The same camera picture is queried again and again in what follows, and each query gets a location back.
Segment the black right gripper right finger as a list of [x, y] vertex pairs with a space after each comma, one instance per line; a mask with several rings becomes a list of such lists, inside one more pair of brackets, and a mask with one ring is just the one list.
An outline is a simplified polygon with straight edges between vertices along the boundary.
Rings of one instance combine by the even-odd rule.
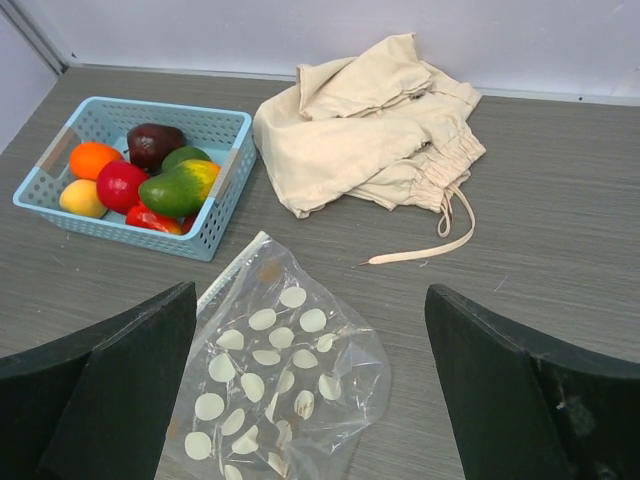
[[636, 479], [639, 366], [431, 285], [425, 321], [468, 479]]

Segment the fake dark purple plum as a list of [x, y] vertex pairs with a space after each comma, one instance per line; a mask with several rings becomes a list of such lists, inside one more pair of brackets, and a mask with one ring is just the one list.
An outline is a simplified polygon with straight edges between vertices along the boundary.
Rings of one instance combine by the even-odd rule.
[[189, 215], [187, 217], [184, 218], [183, 222], [182, 222], [182, 234], [187, 234], [192, 226], [194, 225], [196, 219], [197, 219], [198, 214], [194, 213], [192, 215]]

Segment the fake red pear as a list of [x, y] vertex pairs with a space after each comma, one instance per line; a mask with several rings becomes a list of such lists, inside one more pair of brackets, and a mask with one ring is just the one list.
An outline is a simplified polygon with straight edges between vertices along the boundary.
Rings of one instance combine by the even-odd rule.
[[138, 203], [128, 211], [125, 224], [167, 234], [183, 234], [182, 226], [175, 218], [157, 214], [142, 203]]

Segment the clear zip top bag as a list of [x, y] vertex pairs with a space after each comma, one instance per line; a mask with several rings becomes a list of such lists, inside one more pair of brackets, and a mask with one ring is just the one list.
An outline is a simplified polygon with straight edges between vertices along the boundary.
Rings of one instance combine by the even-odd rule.
[[189, 479], [342, 479], [388, 404], [367, 322], [259, 233], [197, 303], [165, 453]]

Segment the fake dark purple eggplant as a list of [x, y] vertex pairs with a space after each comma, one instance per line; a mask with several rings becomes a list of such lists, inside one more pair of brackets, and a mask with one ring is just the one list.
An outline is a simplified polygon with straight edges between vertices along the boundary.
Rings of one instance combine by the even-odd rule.
[[147, 173], [157, 172], [172, 151], [185, 145], [183, 132], [167, 125], [144, 123], [127, 132], [129, 161]]

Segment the fake yellow peach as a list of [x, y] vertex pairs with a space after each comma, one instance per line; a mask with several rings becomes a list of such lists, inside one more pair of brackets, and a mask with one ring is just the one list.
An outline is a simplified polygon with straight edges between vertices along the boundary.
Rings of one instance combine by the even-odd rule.
[[70, 183], [61, 193], [60, 207], [71, 214], [102, 218], [108, 209], [98, 197], [97, 186], [94, 180], [77, 179]]

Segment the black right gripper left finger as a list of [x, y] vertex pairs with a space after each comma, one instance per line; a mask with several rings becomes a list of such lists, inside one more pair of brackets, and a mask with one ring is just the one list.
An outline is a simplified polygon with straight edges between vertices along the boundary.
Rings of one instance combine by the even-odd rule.
[[1, 360], [4, 479], [152, 479], [196, 327], [179, 283]]

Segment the fake red pomegranate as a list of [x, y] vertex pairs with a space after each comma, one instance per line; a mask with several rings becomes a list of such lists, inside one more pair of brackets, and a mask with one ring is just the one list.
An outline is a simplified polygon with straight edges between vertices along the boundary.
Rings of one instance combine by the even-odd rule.
[[126, 215], [139, 203], [139, 186], [150, 176], [124, 160], [107, 164], [99, 173], [96, 186], [102, 204], [109, 210]]

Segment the fake green orange mango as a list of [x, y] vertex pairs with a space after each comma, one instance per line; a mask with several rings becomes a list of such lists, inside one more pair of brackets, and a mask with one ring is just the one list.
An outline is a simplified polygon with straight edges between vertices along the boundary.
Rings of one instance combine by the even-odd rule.
[[157, 214], [186, 217], [203, 206], [220, 171], [211, 161], [185, 160], [144, 181], [138, 194], [141, 202]]

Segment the fake yellow lemon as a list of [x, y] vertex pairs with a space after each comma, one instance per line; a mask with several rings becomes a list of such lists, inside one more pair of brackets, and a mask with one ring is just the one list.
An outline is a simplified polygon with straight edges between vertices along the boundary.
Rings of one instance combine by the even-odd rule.
[[194, 146], [179, 147], [170, 152], [161, 164], [161, 171], [167, 172], [187, 160], [211, 161], [210, 156], [202, 149]]

